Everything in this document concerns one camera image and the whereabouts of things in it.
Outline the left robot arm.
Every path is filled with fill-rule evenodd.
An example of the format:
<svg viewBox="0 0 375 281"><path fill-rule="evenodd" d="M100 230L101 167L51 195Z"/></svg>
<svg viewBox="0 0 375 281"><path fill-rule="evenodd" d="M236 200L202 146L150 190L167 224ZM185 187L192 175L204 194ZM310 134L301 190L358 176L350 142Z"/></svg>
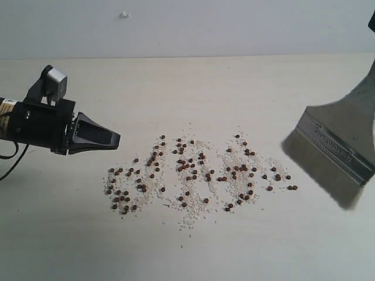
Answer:
<svg viewBox="0 0 375 281"><path fill-rule="evenodd" d="M121 135L92 121L84 113L74 114L76 103L51 100L46 83L37 80L23 101L6 104L1 98L1 139L48 148L58 155L73 155L91 150L116 150Z"/></svg>

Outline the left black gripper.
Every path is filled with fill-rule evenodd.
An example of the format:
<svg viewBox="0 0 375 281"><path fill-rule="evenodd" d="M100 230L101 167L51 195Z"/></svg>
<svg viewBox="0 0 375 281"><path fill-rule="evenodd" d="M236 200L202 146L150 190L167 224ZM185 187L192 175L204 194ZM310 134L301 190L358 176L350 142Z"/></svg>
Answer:
<svg viewBox="0 0 375 281"><path fill-rule="evenodd" d="M58 100L55 105L41 102L44 82L39 79L29 89L26 98L12 111L12 139L16 142L48 148L58 155L93 150L116 150L121 135L111 131L79 112L74 119L75 102Z"/></svg>

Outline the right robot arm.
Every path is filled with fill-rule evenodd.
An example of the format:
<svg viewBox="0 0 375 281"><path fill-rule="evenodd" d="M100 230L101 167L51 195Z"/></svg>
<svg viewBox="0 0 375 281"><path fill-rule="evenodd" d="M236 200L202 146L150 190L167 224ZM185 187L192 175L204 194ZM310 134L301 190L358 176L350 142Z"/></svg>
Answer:
<svg viewBox="0 0 375 281"><path fill-rule="evenodd" d="M375 32L375 12L371 16L371 19L369 20L368 27L372 32Z"/></svg>

